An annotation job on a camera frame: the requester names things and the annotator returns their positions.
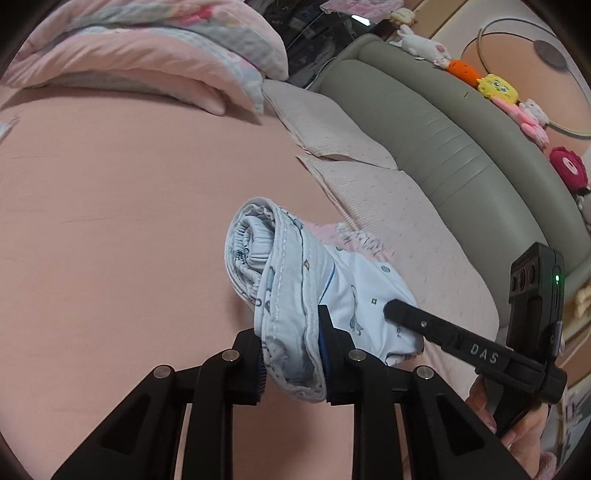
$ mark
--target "gray headboard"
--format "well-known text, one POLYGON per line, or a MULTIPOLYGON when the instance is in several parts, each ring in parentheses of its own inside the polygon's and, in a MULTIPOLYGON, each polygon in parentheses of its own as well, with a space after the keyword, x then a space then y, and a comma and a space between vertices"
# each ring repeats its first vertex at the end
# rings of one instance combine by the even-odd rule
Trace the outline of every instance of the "gray headboard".
POLYGON ((565 294, 591 274, 591 239, 548 160, 476 90, 365 35, 315 80, 435 205, 508 323, 509 268, 533 242, 564 255, 565 294))

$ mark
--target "orange carrot plush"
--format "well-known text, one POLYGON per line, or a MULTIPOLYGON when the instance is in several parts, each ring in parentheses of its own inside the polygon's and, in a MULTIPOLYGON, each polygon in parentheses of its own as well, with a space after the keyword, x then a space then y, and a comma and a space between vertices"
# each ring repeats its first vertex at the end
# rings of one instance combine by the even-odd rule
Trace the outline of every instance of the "orange carrot plush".
POLYGON ((439 68, 458 77, 473 88, 478 88, 478 80, 481 75, 472 67, 472 65, 462 60, 437 59, 433 62, 439 68))

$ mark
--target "mattress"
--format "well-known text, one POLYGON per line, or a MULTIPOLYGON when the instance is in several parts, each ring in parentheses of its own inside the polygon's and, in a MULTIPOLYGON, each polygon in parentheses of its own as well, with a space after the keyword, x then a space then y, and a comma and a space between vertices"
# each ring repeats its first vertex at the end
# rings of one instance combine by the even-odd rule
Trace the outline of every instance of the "mattress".
MULTIPOLYGON (((0 146, 0 431, 46 479, 156 365, 200 365, 252 326, 223 266, 246 199, 342 217, 270 112, 56 87, 0 103, 0 121, 20 116, 0 146)), ((351 407, 268 382, 235 409, 237 480, 348 478, 352 449, 351 407)))

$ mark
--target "red plush toy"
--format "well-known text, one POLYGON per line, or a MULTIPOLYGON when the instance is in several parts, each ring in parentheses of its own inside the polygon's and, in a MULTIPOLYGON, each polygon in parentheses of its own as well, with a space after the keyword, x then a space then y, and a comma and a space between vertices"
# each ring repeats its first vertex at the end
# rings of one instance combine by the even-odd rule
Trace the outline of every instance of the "red plush toy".
POLYGON ((550 152, 550 163, 571 194, 586 187, 589 183, 583 160, 575 152, 565 147, 554 147, 550 152))

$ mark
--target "finger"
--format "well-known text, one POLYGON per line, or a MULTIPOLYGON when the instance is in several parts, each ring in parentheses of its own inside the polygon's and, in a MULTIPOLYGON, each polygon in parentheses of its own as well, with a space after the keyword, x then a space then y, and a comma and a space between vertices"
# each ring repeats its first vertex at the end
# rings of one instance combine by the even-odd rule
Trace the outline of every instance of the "finger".
POLYGON ((477 395, 481 392, 486 394, 486 390, 484 388, 484 378, 481 375, 476 377, 476 381, 470 387, 470 396, 477 395))
POLYGON ((482 395, 470 395, 466 399, 468 405, 474 412, 478 413, 486 407, 486 397, 482 395))
POLYGON ((495 418, 491 415, 490 412, 486 411, 484 408, 478 412, 476 412, 478 418, 482 421, 484 425, 488 427, 488 429, 492 432, 496 432, 496 422, 495 418))
POLYGON ((484 379, 478 377, 470 388, 470 395, 466 399, 466 403, 472 410, 478 411, 485 408, 487 402, 488 398, 484 387, 484 379))
POLYGON ((536 410, 531 410, 519 421, 517 425, 515 425, 509 432, 505 434, 505 436, 501 439, 503 445, 508 447, 515 442, 519 442, 532 430, 534 434, 541 435, 546 423, 547 413, 548 406, 545 404, 541 405, 536 410))
POLYGON ((541 452, 540 439, 531 435, 531 432, 511 447, 511 455, 532 478, 538 474, 540 469, 541 452))

